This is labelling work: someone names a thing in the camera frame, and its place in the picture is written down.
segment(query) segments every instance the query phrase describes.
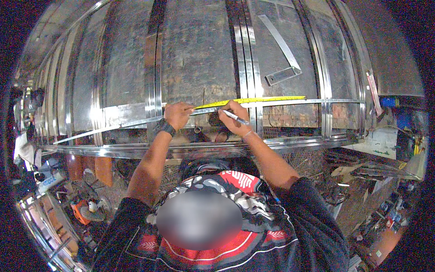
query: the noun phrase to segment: shirt sleeve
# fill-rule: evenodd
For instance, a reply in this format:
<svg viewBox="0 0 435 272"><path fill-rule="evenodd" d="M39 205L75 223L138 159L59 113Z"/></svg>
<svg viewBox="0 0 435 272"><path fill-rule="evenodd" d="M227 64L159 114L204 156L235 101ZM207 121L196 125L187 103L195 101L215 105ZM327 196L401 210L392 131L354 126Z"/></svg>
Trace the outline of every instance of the shirt sleeve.
<svg viewBox="0 0 435 272"><path fill-rule="evenodd" d="M303 271L347 271L348 244L317 188L300 178L290 189L275 189L301 245Z"/></svg>
<svg viewBox="0 0 435 272"><path fill-rule="evenodd" d="M95 252L92 271L113 271L137 228L151 209L134 198L123 198Z"/></svg>

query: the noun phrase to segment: bracelet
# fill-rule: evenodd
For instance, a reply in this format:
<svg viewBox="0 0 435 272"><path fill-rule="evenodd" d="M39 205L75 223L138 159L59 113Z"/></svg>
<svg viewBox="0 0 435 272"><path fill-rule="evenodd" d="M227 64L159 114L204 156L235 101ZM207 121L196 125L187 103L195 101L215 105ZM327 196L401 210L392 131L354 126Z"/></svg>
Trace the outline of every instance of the bracelet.
<svg viewBox="0 0 435 272"><path fill-rule="evenodd" d="M251 131L249 131L247 134L245 134L243 137L242 137L242 141L244 141L244 138L246 137L246 136L248 136L251 132L253 132L252 130Z"/></svg>

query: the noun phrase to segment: right hand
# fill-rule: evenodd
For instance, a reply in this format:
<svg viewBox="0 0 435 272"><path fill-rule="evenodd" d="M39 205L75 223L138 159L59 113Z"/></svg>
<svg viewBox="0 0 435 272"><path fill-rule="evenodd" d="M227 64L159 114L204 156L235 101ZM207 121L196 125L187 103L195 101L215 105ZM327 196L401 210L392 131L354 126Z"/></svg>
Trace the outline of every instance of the right hand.
<svg viewBox="0 0 435 272"><path fill-rule="evenodd" d="M238 117L249 120L248 110L242 107L234 100L229 100L228 103L219 110L219 119L227 126L227 128L234 134L244 137L248 132L252 131L251 126L240 124L233 118L228 117L222 110L232 109L233 113Z"/></svg>

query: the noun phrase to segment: hand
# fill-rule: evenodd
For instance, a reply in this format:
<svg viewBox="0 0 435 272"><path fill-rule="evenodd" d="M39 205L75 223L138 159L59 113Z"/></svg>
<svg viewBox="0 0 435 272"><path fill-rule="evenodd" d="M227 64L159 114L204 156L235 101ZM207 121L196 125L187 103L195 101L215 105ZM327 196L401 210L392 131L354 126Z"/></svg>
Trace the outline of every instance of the hand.
<svg viewBox="0 0 435 272"><path fill-rule="evenodd" d="M193 105L184 102L166 104L163 117L176 131L182 129L194 112Z"/></svg>
<svg viewBox="0 0 435 272"><path fill-rule="evenodd" d="M222 110L232 109L233 113L238 117L249 120L248 110L242 107L234 100L230 100L222 109L219 110L219 119L227 126L227 128L234 134L244 137L248 132L252 131L251 126L240 124L233 118L228 117Z"/></svg>

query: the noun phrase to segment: shiny metal rod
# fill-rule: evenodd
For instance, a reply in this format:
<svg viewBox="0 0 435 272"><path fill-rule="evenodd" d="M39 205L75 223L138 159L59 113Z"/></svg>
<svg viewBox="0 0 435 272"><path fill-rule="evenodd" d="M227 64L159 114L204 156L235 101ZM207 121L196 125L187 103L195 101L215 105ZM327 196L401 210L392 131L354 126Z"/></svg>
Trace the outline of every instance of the shiny metal rod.
<svg viewBox="0 0 435 272"><path fill-rule="evenodd" d="M296 104L316 104L316 103L365 103L363 100L357 100L357 99L301 99L301 100L283 100L283 101L265 101L265 102L251 102L251 103L242 103L240 104L244 108L252 108L252 107L270 107L270 106L280 106L280 105L296 105ZM206 113L212 113L219 109L220 107L209 107L206 109L199 109L195 110L191 115L200 115L200 114L206 114ZM80 137L92 135L95 133L105 132L113 129L118 128L127 128L127 127L133 127L140 124L146 124L150 122L156 122L163 119L163 115L141 119L133 122L128 122L125 124L117 124L106 128L100 128L93 131L88 131L76 136L72 136L57 142L54 142L53 144L59 144L63 143L69 140L77 139Z"/></svg>

